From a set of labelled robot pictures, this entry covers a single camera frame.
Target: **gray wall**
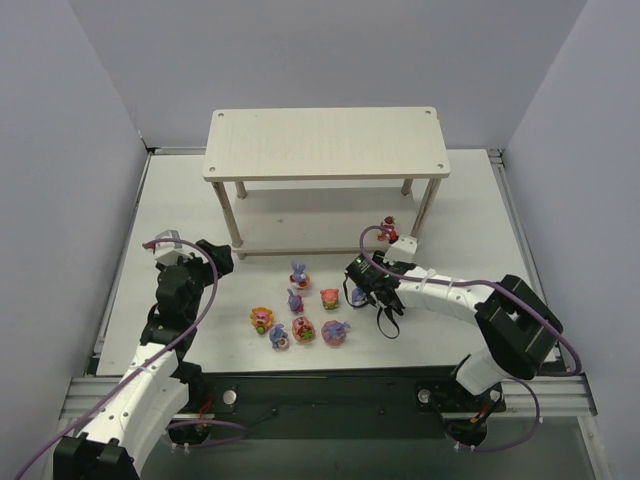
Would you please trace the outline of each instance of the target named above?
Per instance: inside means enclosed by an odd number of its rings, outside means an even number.
[[[507,147],[550,305],[582,352],[616,478],[638,478],[640,2],[590,0]]]
[[[145,151],[65,0],[0,1],[0,112],[4,479],[86,361]]]
[[[148,145],[217,108],[433,105],[504,147],[585,0],[70,0]]]

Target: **black base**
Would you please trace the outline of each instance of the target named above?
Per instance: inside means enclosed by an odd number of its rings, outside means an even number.
[[[451,378],[453,367],[388,368],[254,374],[204,374],[214,394],[217,420],[240,423],[249,438],[416,439],[443,438],[438,413],[475,415],[484,399]],[[421,403],[418,392],[433,392]],[[227,405],[223,394],[234,390]],[[236,432],[214,429],[214,438]]]

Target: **orange toy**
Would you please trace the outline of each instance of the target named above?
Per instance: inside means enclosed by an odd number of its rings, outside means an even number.
[[[273,327],[273,312],[267,307],[257,307],[251,310],[251,325],[260,335],[267,333]]]

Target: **purple rabbit toy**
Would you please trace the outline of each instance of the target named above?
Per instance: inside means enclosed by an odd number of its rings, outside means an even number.
[[[294,288],[298,290],[304,290],[311,284],[311,277],[304,273],[304,269],[307,266],[304,263],[298,263],[295,260],[291,262],[291,268],[293,268],[293,274],[289,276],[289,282]]]
[[[302,297],[300,295],[294,294],[290,288],[287,288],[287,292],[289,292],[289,308],[293,313],[302,313],[304,312],[304,304],[302,303]]]
[[[289,334],[284,331],[284,325],[281,323],[269,332],[269,340],[274,350],[286,350],[289,348]]]

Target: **toy figure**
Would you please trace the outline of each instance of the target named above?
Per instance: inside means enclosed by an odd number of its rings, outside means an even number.
[[[300,295],[294,295],[290,288],[287,288],[289,292],[289,308],[293,313],[302,313],[304,311],[304,304],[302,303],[302,297]]]
[[[320,290],[322,306],[325,310],[335,310],[336,308],[338,308],[338,299],[340,298],[339,292],[340,291],[337,288]]]
[[[284,331],[284,325],[279,323],[269,332],[269,340],[274,350],[286,350],[289,348],[289,334]]]
[[[384,218],[383,222],[380,222],[380,226],[384,227],[387,231],[380,232],[378,234],[378,240],[381,242],[388,241],[393,243],[398,239],[398,232],[396,232],[396,219],[391,215]]]
[[[331,320],[322,326],[322,338],[332,347],[342,345],[347,339],[347,330],[351,328],[347,322]]]
[[[360,287],[356,287],[351,292],[351,305],[361,307],[368,302],[367,294]]]
[[[260,335],[264,334],[273,327],[273,312],[267,307],[258,307],[251,310],[251,325]]]
[[[307,317],[298,317],[293,321],[293,336],[300,343],[307,343],[316,336],[316,330]]]
[[[307,266],[304,263],[298,263],[295,260],[291,262],[291,268],[293,268],[293,274],[289,276],[289,282],[294,288],[298,290],[304,290],[311,284],[311,277],[304,273],[304,269]]]

